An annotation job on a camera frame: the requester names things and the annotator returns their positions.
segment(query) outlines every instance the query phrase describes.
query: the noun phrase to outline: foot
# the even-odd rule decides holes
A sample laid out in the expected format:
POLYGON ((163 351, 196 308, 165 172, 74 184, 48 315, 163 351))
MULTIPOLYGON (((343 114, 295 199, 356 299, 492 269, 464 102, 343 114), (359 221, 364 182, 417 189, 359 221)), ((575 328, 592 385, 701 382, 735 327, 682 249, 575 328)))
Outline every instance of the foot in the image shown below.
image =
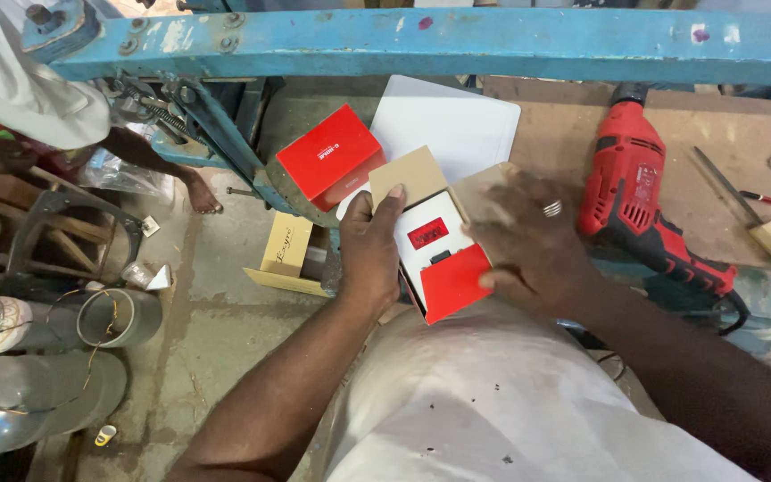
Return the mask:
POLYGON ((210 186, 204 182, 204 179, 191 170, 190 175, 181 178, 189 191, 189 203, 192 203, 192 209, 200 214, 221 213, 222 204, 216 200, 216 196, 210 192, 210 186))

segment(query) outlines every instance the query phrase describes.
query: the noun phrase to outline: red power drill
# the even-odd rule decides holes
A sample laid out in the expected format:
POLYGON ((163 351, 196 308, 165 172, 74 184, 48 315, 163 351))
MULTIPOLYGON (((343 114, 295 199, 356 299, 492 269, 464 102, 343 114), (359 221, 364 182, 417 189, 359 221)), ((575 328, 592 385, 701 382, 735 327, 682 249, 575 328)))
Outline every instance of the red power drill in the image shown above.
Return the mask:
POLYGON ((741 318, 723 330, 730 333, 748 315, 733 291, 737 269, 694 255, 686 248, 683 230, 662 217, 659 185, 665 144, 644 118, 647 93, 647 84, 628 82, 614 91, 612 108, 597 131, 594 170, 585 182, 579 230, 605 237, 658 273, 719 297, 728 295, 741 318))

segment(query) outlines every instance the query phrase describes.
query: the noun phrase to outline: cardboard box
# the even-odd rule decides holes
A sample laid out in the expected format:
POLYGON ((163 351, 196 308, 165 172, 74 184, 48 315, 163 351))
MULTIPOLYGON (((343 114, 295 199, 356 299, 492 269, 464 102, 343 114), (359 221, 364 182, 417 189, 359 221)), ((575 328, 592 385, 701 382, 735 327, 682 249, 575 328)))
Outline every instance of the cardboard box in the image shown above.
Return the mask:
POLYGON ((276 154, 308 201, 328 211, 386 163, 380 143, 344 104, 276 154))
POLYGON ((261 269, 243 269, 259 285, 329 298, 320 287, 318 275, 322 273, 326 249, 325 229, 301 216, 276 213, 261 269))
POLYGON ((462 234, 460 224, 497 217, 477 189, 481 183, 501 182, 505 168, 504 163, 498 164, 449 186, 424 146, 371 171, 374 211, 396 184, 402 183, 406 190, 406 208, 395 225, 395 238, 401 276, 427 324, 492 292, 478 286, 478 278, 491 268, 490 258, 462 234))

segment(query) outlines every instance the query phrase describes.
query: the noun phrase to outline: bolt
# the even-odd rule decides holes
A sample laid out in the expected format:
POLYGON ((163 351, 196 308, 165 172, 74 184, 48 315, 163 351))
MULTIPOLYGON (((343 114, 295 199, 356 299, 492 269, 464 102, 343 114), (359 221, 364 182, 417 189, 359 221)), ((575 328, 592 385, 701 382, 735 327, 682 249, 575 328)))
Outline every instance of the bolt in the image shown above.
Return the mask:
POLYGON ((251 191, 243 191, 243 190, 236 190, 236 189, 234 189, 234 188, 231 188, 231 187, 229 187, 229 188, 225 189, 225 192, 227 192, 228 194, 242 194, 242 195, 251 195, 251 197, 256 197, 256 196, 254 195, 254 192, 251 192, 251 191))
POLYGON ((240 44, 240 39, 236 37, 225 37, 220 42, 220 50, 225 53, 230 53, 236 49, 236 46, 240 44))
POLYGON ((118 53, 121 55, 129 55, 135 51, 135 47, 137 46, 139 46, 139 40, 131 38, 118 47, 118 53))
POLYGON ((34 4, 26 8, 26 17, 35 25, 44 25, 52 20, 52 12, 41 4, 34 4))
POLYGON ((192 104, 195 102, 195 92, 189 87, 180 87, 180 98, 186 104, 192 104))
POLYGON ((151 23, 150 19, 147 18, 134 18, 133 21, 129 23, 129 31, 131 33, 138 33, 144 30, 149 24, 151 23))
POLYGON ((225 28, 237 28, 240 27, 244 21, 246 21, 245 15, 238 12, 231 12, 225 16, 223 24, 225 28))
POLYGON ((188 2, 184 2, 183 0, 177 0, 177 9, 185 12, 186 10, 192 10, 194 12, 206 12, 208 10, 207 7, 205 7, 203 4, 190 4, 188 2))

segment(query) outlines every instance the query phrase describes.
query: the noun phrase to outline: white cloth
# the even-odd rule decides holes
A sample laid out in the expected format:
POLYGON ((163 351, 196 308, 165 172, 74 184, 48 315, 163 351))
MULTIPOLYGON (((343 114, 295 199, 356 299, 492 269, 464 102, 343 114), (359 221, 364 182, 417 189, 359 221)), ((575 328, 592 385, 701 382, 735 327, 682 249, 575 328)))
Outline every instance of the white cloth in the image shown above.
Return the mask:
POLYGON ((65 81, 21 50, 25 11, 34 3, 0 0, 0 124, 56 148, 101 141, 110 128, 103 94, 84 82, 65 81))
POLYGON ((375 336, 338 400, 329 482, 755 480, 507 305, 431 327, 410 313, 375 336))

